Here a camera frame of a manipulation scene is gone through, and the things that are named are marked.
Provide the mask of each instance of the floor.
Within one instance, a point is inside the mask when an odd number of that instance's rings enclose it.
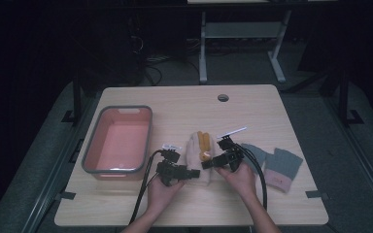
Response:
[[[305,48],[303,43],[285,43],[279,56],[288,81],[278,83],[266,52],[274,41],[228,41],[208,56],[208,83],[270,83],[284,90],[314,73],[297,71]],[[196,85],[198,55],[187,60],[169,59],[151,63],[149,74],[157,85]],[[144,79],[140,85],[151,85]],[[363,124],[343,126],[334,108],[337,94],[321,97],[318,80],[296,93],[281,94],[298,141],[305,154],[318,190],[325,194],[323,203],[329,222],[323,226],[280,226],[283,232],[373,232],[373,185],[361,165],[361,152],[373,168],[373,111],[365,95],[350,84],[349,109],[356,110]],[[83,96],[83,117],[73,126],[61,122],[73,109],[72,85],[58,96],[41,127],[17,175],[0,203],[0,232],[119,232],[122,227],[59,227],[53,222],[59,201],[56,193],[67,184],[75,165],[73,158],[80,139],[93,116],[99,95]],[[359,150],[354,147],[357,142]],[[152,228],[150,232],[188,232],[186,228]],[[254,232],[250,227],[204,227],[201,232]]]

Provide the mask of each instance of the human hand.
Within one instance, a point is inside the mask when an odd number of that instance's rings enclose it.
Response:
[[[231,185],[241,197],[249,195],[256,196],[255,190],[255,174],[253,169],[242,161],[235,172],[230,172],[223,168],[215,168],[215,170],[223,176],[229,185]]]
[[[178,181],[172,186],[165,186],[160,177],[154,177],[148,185],[148,207],[146,212],[159,216],[169,206],[184,184],[185,181]]]

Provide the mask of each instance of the gray carpet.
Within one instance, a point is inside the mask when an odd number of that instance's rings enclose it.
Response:
[[[256,42],[250,50],[240,49],[224,56],[208,57],[208,84],[257,84],[271,83],[285,89],[305,80],[309,73],[298,72],[297,64],[303,45],[286,44],[280,54],[286,83],[278,83],[266,60],[266,51],[271,44]],[[197,55],[188,58],[197,65]],[[188,62],[168,61],[154,66],[162,72],[159,85],[198,84],[198,73]],[[158,73],[150,70],[157,80]],[[324,99],[319,96],[321,81],[313,83],[296,94],[282,94],[300,146],[310,166],[312,175],[321,193],[329,215],[324,226],[280,226],[283,232],[373,232],[373,190],[345,138],[343,128],[328,103],[336,103],[336,96]],[[145,80],[141,85],[149,85]],[[97,99],[85,98],[85,116],[78,127],[60,122],[66,111],[72,110],[72,86],[68,85],[59,96],[42,126],[35,142],[26,155],[11,186],[0,204],[0,232],[20,232],[41,190],[48,181],[53,164],[60,159],[62,165],[55,179],[54,194],[66,185],[73,168],[69,163],[74,145],[85,136]],[[354,107],[365,124],[352,125],[351,129],[364,150],[370,154],[373,165],[373,111],[363,93],[351,85],[350,106]],[[48,212],[39,224],[37,232],[119,232],[114,227],[59,227],[53,223],[58,201],[48,206]],[[152,228],[150,232],[187,232],[184,228]],[[207,232],[251,232],[249,227],[208,227]]]

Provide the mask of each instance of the wooden table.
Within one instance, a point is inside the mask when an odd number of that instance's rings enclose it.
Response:
[[[218,100],[220,94],[229,97]],[[190,135],[196,131],[216,135],[243,126],[248,129],[231,136],[235,143],[249,143],[273,153],[274,148],[289,150],[304,158],[279,93],[273,85],[198,85],[163,87],[107,88],[88,128],[82,150],[72,172],[67,192],[73,200],[62,199],[55,216],[61,226],[127,225],[133,212],[141,182],[98,181],[86,173],[81,161],[94,122],[110,105],[147,105],[153,110],[150,154],[163,144],[183,147],[185,155]],[[161,156],[154,160],[151,174]],[[262,198],[260,181],[257,194]],[[304,161],[289,193],[268,187],[268,213],[280,225],[321,225],[328,216],[321,198],[308,198],[306,191],[317,190]],[[145,194],[138,215],[147,205]],[[161,215],[155,226],[252,225],[239,196],[216,172],[207,187],[187,184]]]

